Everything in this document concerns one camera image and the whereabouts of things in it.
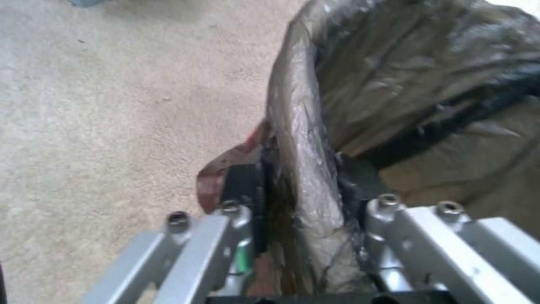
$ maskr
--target metal frame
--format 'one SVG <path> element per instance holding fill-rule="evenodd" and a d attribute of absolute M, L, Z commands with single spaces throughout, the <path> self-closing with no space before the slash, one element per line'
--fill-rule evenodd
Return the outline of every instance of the metal frame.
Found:
<path fill-rule="evenodd" d="M 154 303 L 204 303 L 209 293 L 240 295 L 253 279 L 251 211 L 230 202 L 200 222 L 179 212 L 163 232 L 143 232 L 83 298 L 87 304 L 135 303 L 149 283 Z"/>
<path fill-rule="evenodd" d="M 493 220 L 474 222 L 453 202 L 406 208 L 397 196 L 384 195 L 367 205 L 366 248 L 388 290 L 435 288 L 450 291 L 463 303 L 531 303 L 524 293 L 537 299 L 532 286 L 539 282 L 540 246 L 512 227 Z M 504 241 L 507 237 L 520 244 L 511 246 Z M 477 252 L 470 243 L 499 252 Z M 504 264 L 507 272 L 500 273 L 490 262 Z M 505 277 L 513 264 L 529 269 L 515 286 L 516 280 Z M 518 289 L 523 286 L 531 290 Z"/>

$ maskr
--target wet plastic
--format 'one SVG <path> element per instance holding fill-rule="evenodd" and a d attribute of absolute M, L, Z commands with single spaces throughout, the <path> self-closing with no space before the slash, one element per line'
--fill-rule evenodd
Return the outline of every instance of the wet plastic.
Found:
<path fill-rule="evenodd" d="M 226 168 L 270 151 L 277 291 L 371 290 L 335 153 L 369 161 L 408 206 L 453 200 L 538 237 L 539 95 L 540 24 L 519 9 L 310 1 L 275 61 L 265 120 L 201 171 L 199 200 L 211 210 Z"/>

